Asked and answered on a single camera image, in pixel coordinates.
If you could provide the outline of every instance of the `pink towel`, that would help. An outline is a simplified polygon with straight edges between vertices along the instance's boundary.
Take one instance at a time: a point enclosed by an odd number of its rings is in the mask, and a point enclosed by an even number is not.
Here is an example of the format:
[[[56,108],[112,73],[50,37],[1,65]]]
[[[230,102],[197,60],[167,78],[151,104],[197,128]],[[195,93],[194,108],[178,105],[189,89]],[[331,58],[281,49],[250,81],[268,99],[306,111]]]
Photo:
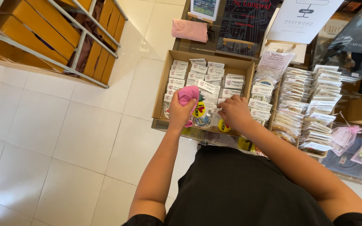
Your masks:
[[[207,23],[173,19],[171,35],[176,38],[208,42]]]
[[[199,101],[199,89],[198,86],[186,86],[178,91],[178,100],[181,106],[185,106],[188,104],[188,102],[195,98],[196,104],[198,104]],[[192,112],[194,112],[195,108],[191,110],[190,116],[192,116]],[[189,120],[187,124],[185,125],[185,128],[191,127],[192,121]]]

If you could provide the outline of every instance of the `display table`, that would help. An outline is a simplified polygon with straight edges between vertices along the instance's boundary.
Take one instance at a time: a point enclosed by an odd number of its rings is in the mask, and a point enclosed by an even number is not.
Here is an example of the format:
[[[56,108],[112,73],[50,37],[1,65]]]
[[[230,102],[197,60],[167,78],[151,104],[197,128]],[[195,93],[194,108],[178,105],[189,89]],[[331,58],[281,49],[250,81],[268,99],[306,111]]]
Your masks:
[[[205,54],[205,55],[216,55],[216,56],[222,56],[222,57],[234,58],[234,59],[242,59],[242,60],[252,61],[252,62],[258,64],[259,53],[256,54],[257,58],[254,58],[254,59],[239,58],[236,56],[215,53],[216,45],[217,45],[218,39],[219,39],[220,25],[222,22],[222,16],[224,13],[223,11],[224,11],[225,3],[226,3],[226,0],[220,1],[218,18],[216,21],[214,21],[213,26],[208,29],[209,41],[207,43],[204,44],[201,42],[191,41],[188,39],[176,38],[173,50],[185,51],[185,52],[191,52],[191,53],[199,53],[199,54]],[[190,4],[191,4],[190,1],[186,2],[184,12],[182,15],[182,19],[185,19],[185,20],[189,19],[188,12],[190,10]],[[153,119],[151,128],[166,132],[168,129],[168,122]],[[252,155],[255,155],[258,157],[262,157],[262,158],[266,158],[264,156],[261,156],[260,154],[257,154],[255,151],[251,151],[251,149],[247,150],[247,147],[244,146],[244,142],[247,142],[247,141],[239,136],[219,134],[216,132],[210,132],[210,131],[200,130],[200,129],[196,129],[196,128],[184,129],[181,136],[192,139],[192,140],[204,142],[207,144],[216,145],[216,146],[236,148],[244,153],[252,154]],[[346,175],[341,172],[336,172],[336,171],[332,171],[332,172],[335,173],[335,175],[337,175],[340,179],[362,185],[361,178],[349,176],[349,175]]]

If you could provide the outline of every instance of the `round magnet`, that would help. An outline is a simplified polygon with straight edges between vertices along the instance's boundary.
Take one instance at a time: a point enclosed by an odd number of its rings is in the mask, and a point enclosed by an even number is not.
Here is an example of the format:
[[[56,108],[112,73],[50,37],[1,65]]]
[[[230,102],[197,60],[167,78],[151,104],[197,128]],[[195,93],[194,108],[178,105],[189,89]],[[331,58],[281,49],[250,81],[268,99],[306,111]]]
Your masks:
[[[205,110],[206,110],[205,104],[203,103],[203,101],[199,101],[192,115],[197,118],[201,117],[205,114]]]
[[[205,116],[204,118],[195,118],[195,123],[200,127],[209,127],[212,124],[212,121],[208,116]]]
[[[166,117],[167,119],[170,119],[170,108],[169,107],[167,107],[164,110],[164,117]]]
[[[223,132],[228,132],[231,130],[231,127],[227,125],[227,123],[224,121],[224,119],[220,119],[218,124],[219,130]]]
[[[272,81],[271,81],[271,80],[267,80],[267,79],[260,80],[259,83],[266,84],[266,85],[270,85],[270,86],[273,85]]]

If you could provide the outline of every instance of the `small easel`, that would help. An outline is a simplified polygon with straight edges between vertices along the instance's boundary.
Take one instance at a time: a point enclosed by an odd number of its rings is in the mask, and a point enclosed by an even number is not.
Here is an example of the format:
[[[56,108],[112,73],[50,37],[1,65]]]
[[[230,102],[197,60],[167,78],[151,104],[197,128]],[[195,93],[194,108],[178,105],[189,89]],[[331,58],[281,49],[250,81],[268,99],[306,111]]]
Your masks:
[[[227,42],[236,42],[236,43],[248,44],[248,49],[251,49],[251,46],[255,44],[255,43],[250,42],[250,41],[242,41],[242,40],[237,40],[237,39],[223,38],[223,45],[226,45]]]
[[[188,16],[189,16],[189,20],[192,20],[192,18],[198,18],[200,20],[203,20],[203,21],[206,21],[209,23],[209,27],[211,27],[213,25],[213,21],[209,20],[209,19],[206,19],[206,18],[203,18],[203,17],[200,17],[200,16],[197,16],[197,15],[194,15],[192,14],[191,12],[188,12]]]
[[[292,49],[295,49],[297,47],[297,45],[301,45],[301,43],[297,43],[297,42],[289,42],[289,41],[277,41],[277,40],[269,40],[266,42],[265,46],[268,46],[270,43],[281,43],[281,44],[292,44],[293,47]]]

